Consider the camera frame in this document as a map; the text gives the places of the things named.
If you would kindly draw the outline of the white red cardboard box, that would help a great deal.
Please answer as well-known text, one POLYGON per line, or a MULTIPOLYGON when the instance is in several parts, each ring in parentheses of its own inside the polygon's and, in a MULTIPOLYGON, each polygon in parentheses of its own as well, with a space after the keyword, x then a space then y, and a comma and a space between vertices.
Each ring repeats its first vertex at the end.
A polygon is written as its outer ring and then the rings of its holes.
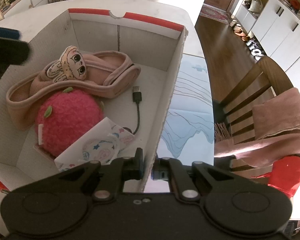
POLYGON ((31 48, 29 59, 21 66, 9 66, 0 79, 0 193, 57 173, 56 165, 35 148, 34 135, 34 117, 52 92, 31 96, 30 87, 39 72, 70 45, 88 54, 114 50, 132 59, 127 84, 119 88, 115 79, 98 96, 105 100, 112 121, 131 127, 135 122, 132 86, 141 88, 141 126, 136 141, 122 155, 142 148, 144 172, 150 174, 187 37, 183 25, 132 12, 115 18, 102 9, 46 13, 37 8, 0 21, 0 27, 20 31, 31 48))

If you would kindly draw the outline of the white patterned paper packet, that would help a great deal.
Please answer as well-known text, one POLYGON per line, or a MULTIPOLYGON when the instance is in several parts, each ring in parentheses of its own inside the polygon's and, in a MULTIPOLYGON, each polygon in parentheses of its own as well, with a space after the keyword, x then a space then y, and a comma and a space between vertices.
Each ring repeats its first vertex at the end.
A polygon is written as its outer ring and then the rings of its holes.
POLYGON ((104 118, 62 152, 55 159, 55 165, 61 172, 90 161, 108 165, 134 139, 135 135, 104 118))

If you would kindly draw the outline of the blue white placemat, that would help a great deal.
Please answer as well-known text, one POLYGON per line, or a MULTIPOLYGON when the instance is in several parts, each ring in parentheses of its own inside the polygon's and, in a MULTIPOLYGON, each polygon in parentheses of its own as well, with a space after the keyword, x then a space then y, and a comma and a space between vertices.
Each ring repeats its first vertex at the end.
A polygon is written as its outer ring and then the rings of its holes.
POLYGON ((175 158, 184 165, 194 161, 212 165, 214 127, 206 61, 183 54, 158 144, 158 157, 175 158))

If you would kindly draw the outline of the pink fuzzy strawberry plush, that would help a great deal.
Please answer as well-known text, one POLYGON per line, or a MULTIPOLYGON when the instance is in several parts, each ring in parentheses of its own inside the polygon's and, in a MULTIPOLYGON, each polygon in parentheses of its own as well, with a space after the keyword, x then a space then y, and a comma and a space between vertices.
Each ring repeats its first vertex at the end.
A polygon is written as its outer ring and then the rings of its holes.
POLYGON ((53 93, 39 107, 35 125, 38 146, 57 158, 104 117, 100 102, 81 89, 53 93))

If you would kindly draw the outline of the dark wooden chair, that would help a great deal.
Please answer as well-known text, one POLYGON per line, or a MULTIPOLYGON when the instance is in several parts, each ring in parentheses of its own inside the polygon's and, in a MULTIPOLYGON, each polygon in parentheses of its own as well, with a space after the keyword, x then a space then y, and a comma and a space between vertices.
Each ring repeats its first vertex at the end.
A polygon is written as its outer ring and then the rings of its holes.
POLYGON ((249 171, 251 166, 238 162, 234 166, 235 156, 226 151, 234 146, 255 141, 253 106, 293 88, 293 85, 270 57, 263 56, 251 70, 238 82, 229 94, 221 101, 213 100, 215 122, 215 164, 228 171, 249 171))

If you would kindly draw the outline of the pink headband with doll face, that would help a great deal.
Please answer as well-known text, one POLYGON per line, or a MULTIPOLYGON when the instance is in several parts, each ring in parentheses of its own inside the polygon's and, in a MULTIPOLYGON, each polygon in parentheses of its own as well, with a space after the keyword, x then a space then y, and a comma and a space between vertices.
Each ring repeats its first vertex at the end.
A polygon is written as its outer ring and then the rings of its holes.
POLYGON ((69 46, 59 59, 8 90, 7 109, 15 127, 24 130, 34 123, 43 102, 59 90, 72 87, 113 99, 125 92, 140 73, 141 67, 125 53, 110 50, 82 54, 76 46, 69 46))

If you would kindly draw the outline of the red cushion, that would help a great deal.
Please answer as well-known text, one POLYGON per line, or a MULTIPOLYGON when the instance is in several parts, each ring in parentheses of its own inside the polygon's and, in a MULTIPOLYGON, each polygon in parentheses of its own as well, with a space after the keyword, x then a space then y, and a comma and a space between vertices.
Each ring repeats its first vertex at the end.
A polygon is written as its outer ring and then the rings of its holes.
POLYGON ((300 155, 285 156, 273 163, 271 172, 253 178, 267 178, 268 186, 293 198, 300 186, 300 155))

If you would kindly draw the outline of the pink blanket on chair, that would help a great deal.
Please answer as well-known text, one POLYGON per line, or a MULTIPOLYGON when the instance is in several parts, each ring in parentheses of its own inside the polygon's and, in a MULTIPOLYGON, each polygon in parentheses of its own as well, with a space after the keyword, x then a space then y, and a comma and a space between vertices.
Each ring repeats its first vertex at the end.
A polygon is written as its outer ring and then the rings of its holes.
POLYGON ((300 93, 291 88, 253 107, 255 139, 234 144, 223 140, 215 144, 215 157, 235 156, 252 167, 300 154, 300 93))

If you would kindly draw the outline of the black white shoes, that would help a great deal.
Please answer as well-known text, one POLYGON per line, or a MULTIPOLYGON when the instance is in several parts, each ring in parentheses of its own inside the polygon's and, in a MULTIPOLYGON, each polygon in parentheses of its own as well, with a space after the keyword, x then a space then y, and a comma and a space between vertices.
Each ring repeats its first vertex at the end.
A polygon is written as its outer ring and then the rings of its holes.
POLYGON ((262 46, 259 44, 258 41, 254 39, 250 39, 245 43, 247 48, 249 49, 251 55, 254 57, 256 61, 259 61, 262 57, 266 56, 266 52, 262 48, 262 46))

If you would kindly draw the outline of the red patterned rug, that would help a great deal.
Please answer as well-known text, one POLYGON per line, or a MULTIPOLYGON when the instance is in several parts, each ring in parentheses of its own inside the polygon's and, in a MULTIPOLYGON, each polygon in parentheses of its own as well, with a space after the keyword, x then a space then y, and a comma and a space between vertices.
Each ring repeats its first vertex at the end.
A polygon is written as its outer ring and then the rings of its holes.
POLYGON ((205 3, 203 4, 199 15, 214 21, 224 23, 226 25, 229 25, 231 21, 231 18, 226 13, 226 11, 205 3))

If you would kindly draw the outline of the white cabinet unit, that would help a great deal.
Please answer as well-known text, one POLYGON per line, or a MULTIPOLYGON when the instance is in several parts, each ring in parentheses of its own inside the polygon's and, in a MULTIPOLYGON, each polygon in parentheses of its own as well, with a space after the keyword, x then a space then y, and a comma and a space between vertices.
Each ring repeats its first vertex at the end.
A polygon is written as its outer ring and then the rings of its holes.
POLYGON ((258 17, 241 5, 236 18, 284 71, 300 58, 300 19, 281 0, 268 0, 258 17))

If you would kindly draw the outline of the white tote bag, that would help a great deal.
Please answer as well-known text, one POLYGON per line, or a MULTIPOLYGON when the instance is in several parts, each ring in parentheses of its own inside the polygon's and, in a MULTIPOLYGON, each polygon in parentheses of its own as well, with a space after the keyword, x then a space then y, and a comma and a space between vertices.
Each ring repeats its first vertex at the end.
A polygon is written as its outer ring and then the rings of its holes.
POLYGON ((261 0, 252 0, 251 1, 251 5, 249 8, 250 12, 254 12, 254 13, 261 13, 261 11, 263 10, 263 4, 261 0))

